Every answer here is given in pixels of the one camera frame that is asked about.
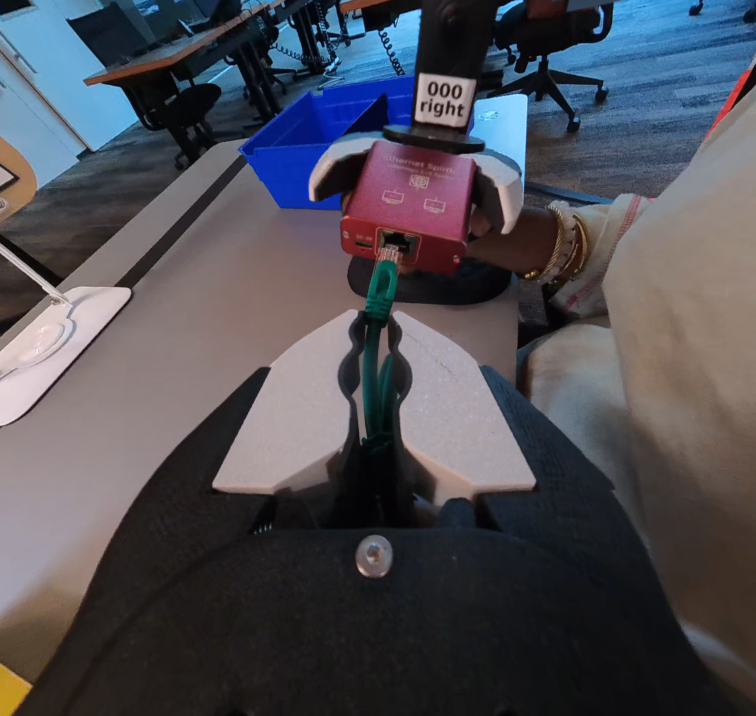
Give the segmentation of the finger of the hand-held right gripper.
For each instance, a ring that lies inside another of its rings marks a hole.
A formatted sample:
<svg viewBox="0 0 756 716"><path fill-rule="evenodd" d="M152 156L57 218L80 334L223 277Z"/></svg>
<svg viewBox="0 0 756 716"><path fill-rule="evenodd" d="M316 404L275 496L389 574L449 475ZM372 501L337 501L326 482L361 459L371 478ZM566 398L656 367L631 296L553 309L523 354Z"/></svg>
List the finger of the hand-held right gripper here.
<svg viewBox="0 0 756 716"><path fill-rule="evenodd" d="M496 150L472 154L476 163L472 202L493 230L509 234L523 207L523 171L515 159Z"/></svg>
<svg viewBox="0 0 756 716"><path fill-rule="evenodd" d="M352 133L341 136L323 153L308 180L308 198L326 200L353 192L363 172L367 155L381 133Z"/></svg>

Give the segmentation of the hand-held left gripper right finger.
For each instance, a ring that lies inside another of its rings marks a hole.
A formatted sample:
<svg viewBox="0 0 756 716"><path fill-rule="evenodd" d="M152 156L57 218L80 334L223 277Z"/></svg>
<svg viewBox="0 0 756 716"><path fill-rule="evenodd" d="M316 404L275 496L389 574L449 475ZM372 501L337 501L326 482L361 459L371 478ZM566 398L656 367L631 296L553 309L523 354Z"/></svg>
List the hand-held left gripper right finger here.
<svg viewBox="0 0 756 716"><path fill-rule="evenodd" d="M532 491L534 473L476 360L408 314L394 320L411 371L399 425L421 498Z"/></svg>

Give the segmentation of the person's right forearm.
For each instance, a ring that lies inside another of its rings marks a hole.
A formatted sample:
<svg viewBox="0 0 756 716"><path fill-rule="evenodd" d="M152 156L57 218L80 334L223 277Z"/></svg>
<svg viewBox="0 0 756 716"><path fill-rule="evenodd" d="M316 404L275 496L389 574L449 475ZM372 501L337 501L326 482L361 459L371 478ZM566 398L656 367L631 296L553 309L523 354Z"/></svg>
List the person's right forearm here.
<svg viewBox="0 0 756 716"><path fill-rule="evenodd" d="M688 166L656 198L553 202L585 243L578 269L545 287L573 319L608 315L616 329L692 320L754 292L754 87L732 93Z"/></svg>

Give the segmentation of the black oval pad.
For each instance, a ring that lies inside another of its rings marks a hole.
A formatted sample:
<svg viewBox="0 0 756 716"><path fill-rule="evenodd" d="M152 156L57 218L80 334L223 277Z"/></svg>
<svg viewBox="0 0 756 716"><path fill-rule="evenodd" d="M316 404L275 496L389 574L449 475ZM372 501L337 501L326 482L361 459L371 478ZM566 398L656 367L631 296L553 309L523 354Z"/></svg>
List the black oval pad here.
<svg viewBox="0 0 756 716"><path fill-rule="evenodd" d="M420 270L398 276L395 304L466 306L496 299L512 273L475 258L464 258L453 275Z"/></svg>

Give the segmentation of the large blue plastic bin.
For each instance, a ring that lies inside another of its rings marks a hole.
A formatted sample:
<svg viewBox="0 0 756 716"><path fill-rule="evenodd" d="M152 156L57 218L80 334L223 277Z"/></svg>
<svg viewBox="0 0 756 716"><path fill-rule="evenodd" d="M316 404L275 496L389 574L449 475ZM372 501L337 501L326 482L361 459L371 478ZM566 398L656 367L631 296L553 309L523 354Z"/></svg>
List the large blue plastic bin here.
<svg viewBox="0 0 756 716"><path fill-rule="evenodd" d="M311 202L308 180L317 161L343 135L409 125L414 78L396 76L308 91L240 148L281 209L338 210L339 195Z"/></svg>

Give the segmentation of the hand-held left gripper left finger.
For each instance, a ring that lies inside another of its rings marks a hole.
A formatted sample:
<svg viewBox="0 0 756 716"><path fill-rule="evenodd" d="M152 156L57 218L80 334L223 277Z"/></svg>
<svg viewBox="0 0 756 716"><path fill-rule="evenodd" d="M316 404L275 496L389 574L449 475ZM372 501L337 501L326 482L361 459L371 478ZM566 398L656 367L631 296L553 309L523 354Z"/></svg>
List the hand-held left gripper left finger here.
<svg viewBox="0 0 756 716"><path fill-rule="evenodd" d="M357 413L360 362L349 309L271 365L213 480L218 492L277 494L327 484Z"/></svg>

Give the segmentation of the yellow plastic bin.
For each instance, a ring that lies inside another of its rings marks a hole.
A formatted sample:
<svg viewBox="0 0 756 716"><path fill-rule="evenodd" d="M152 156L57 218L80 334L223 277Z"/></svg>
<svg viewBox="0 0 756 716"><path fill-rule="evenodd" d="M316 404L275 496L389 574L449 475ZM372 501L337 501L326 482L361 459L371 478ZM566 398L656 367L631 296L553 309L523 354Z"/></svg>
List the yellow plastic bin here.
<svg viewBox="0 0 756 716"><path fill-rule="evenodd" d="M1 715L13 715L28 696L32 684L1 664Z"/></svg>

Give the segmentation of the red ethernet splitter box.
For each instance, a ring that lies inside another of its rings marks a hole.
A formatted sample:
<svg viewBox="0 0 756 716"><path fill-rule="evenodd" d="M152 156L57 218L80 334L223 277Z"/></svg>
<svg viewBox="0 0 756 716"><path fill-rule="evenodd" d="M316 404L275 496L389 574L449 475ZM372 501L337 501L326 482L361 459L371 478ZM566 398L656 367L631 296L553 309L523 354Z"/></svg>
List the red ethernet splitter box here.
<svg viewBox="0 0 756 716"><path fill-rule="evenodd" d="M467 251L476 172L468 156L376 141L341 220L343 251L375 261L393 246L403 265L454 275Z"/></svg>

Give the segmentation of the white poster stand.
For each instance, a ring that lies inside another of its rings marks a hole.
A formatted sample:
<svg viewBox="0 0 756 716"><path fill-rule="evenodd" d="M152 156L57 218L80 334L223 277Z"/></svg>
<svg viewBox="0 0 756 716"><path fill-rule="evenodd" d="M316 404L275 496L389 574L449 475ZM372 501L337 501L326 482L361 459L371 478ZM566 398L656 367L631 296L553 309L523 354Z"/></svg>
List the white poster stand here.
<svg viewBox="0 0 756 716"><path fill-rule="evenodd" d="M34 280L51 304L1 351L1 426L29 412L126 306L128 287L80 286L66 292L5 245L2 256Z"/></svg>

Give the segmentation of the white door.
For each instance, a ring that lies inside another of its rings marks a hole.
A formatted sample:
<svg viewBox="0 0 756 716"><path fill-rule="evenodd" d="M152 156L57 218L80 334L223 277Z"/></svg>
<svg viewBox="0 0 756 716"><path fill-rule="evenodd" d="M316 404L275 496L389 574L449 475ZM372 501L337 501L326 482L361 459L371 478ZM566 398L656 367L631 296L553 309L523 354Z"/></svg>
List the white door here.
<svg viewBox="0 0 756 716"><path fill-rule="evenodd" d="M1 17L3 53L92 151L137 123L119 87L85 83L103 65L68 20L99 9L96 0L16 0Z"/></svg>

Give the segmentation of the black office chair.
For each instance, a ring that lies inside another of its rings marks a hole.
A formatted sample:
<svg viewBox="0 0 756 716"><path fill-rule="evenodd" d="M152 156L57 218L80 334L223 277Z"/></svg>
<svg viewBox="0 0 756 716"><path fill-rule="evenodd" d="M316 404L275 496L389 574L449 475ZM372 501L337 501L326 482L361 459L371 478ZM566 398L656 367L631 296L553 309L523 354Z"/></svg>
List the black office chair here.
<svg viewBox="0 0 756 716"><path fill-rule="evenodd" d="M158 112L159 120L169 131L192 128L198 144L211 148L216 140L206 117L221 97L222 88L215 83L194 85L179 91L172 100L166 102Z"/></svg>
<svg viewBox="0 0 756 716"><path fill-rule="evenodd" d="M106 12L101 10L67 23L104 68L126 65L144 53L146 39L128 18L112 20Z"/></svg>
<svg viewBox="0 0 756 716"><path fill-rule="evenodd" d="M494 42L499 50L516 47L513 60L515 72L524 73L527 66L537 60L537 71L489 91L486 98L520 93L526 97L534 94L536 101L550 96L568 116L566 131L576 133L581 119L576 116L562 94L560 85L589 85L597 91L594 100L606 101L609 93L604 81L599 78L578 76L552 69L549 56L581 44L603 41L611 30L614 3L602 4L586 10L564 12L549 18L530 18L525 2L519 2L497 21Z"/></svg>

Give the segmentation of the person's right hand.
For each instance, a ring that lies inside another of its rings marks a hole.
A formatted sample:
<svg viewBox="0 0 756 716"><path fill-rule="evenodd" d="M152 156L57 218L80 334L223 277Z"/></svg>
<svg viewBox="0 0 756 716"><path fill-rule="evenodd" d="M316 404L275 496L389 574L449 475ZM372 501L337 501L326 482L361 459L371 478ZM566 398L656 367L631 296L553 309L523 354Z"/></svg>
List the person's right hand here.
<svg viewBox="0 0 756 716"><path fill-rule="evenodd" d="M516 275L542 272L551 260L559 224L553 211L524 208L514 229L508 234L491 227L482 210L474 209L470 217L468 258L510 271Z"/></svg>

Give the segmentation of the person's grey sweatshirt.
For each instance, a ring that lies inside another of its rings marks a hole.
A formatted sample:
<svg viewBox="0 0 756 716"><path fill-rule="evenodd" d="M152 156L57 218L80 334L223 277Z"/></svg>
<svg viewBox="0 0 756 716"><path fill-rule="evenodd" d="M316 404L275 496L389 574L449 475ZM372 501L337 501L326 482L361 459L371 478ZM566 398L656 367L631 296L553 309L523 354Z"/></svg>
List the person's grey sweatshirt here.
<svg viewBox="0 0 756 716"><path fill-rule="evenodd" d="M523 346L517 382L610 477L695 652L754 714L754 336L700 308L615 312Z"/></svg>

